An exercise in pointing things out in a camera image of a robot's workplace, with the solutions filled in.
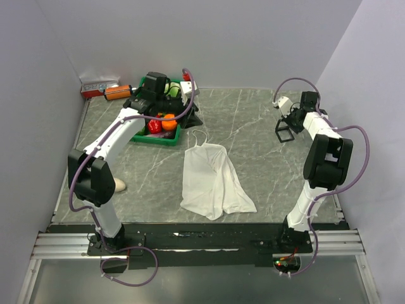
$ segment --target white cloth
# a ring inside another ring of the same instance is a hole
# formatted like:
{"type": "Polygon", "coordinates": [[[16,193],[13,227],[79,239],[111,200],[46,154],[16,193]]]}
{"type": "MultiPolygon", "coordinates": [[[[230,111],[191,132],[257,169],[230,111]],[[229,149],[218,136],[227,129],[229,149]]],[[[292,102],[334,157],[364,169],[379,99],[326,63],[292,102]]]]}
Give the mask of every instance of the white cloth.
{"type": "Polygon", "coordinates": [[[183,201],[180,206],[210,220],[233,212],[257,212],[253,201],[242,189],[227,150],[219,144],[208,144],[207,134],[193,130],[196,145],[185,151],[183,201]],[[195,131],[206,139],[197,145],[195,131]]]}

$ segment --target green crate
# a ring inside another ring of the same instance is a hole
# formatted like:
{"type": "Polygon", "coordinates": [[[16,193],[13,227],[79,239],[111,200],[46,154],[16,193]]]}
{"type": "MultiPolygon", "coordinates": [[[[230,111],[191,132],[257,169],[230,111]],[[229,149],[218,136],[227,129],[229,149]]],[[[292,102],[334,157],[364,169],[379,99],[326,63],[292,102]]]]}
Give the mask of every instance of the green crate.
{"type": "MultiPolygon", "coordinates": [[[[144,84],[145,77],[143,77],[140,82],[139,86],[142,86],[144,84]]],[[[180,83],[179,80],[172,80],[172,82],[180,83]]],[[[146,144],[162,144],[164,146],[176,146],[178,138],[180,136],[180,124],[177,125],[176,129],[176,134],[175,138],[169,139],[169,138],[155,138],[155,137],[148,137],[148,136],[142,136],[142,135],[134,135],[131,138],[131,141],[135,143],[146,143],[146,144]]]]}

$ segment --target gray marble surface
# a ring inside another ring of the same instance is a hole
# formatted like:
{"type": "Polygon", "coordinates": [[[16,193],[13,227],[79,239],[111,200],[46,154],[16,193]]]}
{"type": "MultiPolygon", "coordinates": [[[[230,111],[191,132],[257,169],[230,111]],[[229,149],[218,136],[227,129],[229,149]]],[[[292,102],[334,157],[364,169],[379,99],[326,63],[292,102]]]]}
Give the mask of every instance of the gray marble surface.
{"type": "MultiPolygon", "coordinates": [[[[299,101],[300,92],[283,92],[299,101]]],[[[182,170],[184,151],[192,147],[193,129],[208,133],[208,142],[226,147],[240,183],[254,201],[257,213],[233,213],[215,222],[282,222],[294,207],[304,180],[302,168],[311,145],[306,132],[296,140],[280,144],[274,128],[279,112],[271,105],[273,91],[256,89],[201,89],[196,103],[204,122],[200,127],[182,130],[175,147],[129,142],[118,155],[113,175],[127,189],[113,196],[122,222],[210,222],[184,210],[182,170]]],[[[107,102],[94,98],[89,105],[78,139],[78,149],[94,141],[116,118],[123,100],[107,102]]],[[[75,199],[75,206],[81,202],[75,199]]],[[[68,188],[64,185],[55,222],[91,222],[88,212],[73,213],[68,207],[68,188]]],[[[316,222],[336,222],[332,198],[318,211],[316,222]]]]}

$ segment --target red bell pepper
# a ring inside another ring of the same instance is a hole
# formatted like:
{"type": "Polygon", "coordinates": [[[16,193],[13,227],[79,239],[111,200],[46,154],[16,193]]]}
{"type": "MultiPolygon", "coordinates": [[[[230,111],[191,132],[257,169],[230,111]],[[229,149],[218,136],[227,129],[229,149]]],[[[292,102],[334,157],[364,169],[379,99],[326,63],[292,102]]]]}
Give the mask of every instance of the red bell pepper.
{"type": "Polygon", "coordinates": [[[150,122],[147,123],[147,128],[149,129],[151,134],[160,133],[162,132],[162,122],[152,119],[150,122]]]}

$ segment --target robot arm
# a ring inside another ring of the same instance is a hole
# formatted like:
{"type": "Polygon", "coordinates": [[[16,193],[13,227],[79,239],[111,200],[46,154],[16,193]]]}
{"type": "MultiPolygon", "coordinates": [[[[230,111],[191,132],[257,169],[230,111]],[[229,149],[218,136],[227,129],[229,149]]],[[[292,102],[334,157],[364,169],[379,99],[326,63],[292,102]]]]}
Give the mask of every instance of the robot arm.
{"type": "MultiPolygon", "coordinates": [[[[125,231],[113,205],[115,182],[109,166],[114,163],[129,140],[146,124],[145,119],[141,117],[125,118],[141,114],[154,117],[161,111],[178,115],[187,109],[190,103],[190,82],[181,82],[181,94],[173,98],[165,94],[167,80],[166,75],[149,72],[144,86],[138,88],[135,95],[124,103],[114,122],[83,151],[73,149],[68,156],[68,180],[71,187],[73,176],[79,166],[91,151],[98,150],[80,172],[74,193],[86,207],[94,212],[97,232],[102,230],[107,245],[115,250],[122,248],[125,231]],[[99,143],[106,137],[106,141],[100,146],[99,143]]],[[[194,95],[196,95],[199,93],[196,83],[194,87],[194,95]]],[[[187,114],[180,119],[179,124],[184,128],[198,125],[200,121],[194,116],[195,111],[198,111],[198,108],[192,105],[187,114]]]]}
{"type": "Polygon", "coordinates": [[[282,116],[276,126],[280,142],[294,140],[290,129],[295,133],[305,129],[313,140],[304,164],[304,187],[295,207],[283,223],[279,244],[284,248],[300,245],[304,233],[309,231],[308,217],[312,222],[325,197],[315,199],[343,184],[349,167],[353,142],[343,138],[329,126],[323,118],[327,117],[325,111],[321,110],[321,114],[316,111],[317,100],[317,93],[303,92],[299,106],[287,97],[281,97],[273,103],[282,116]],[[281,122],[287,126],[280,128],[281,122]],[[281,140],[278,133],[282,130],[289,131],[290,139],[281,140]],[[311,214],[308,215],[314,201],[311,214]]]}

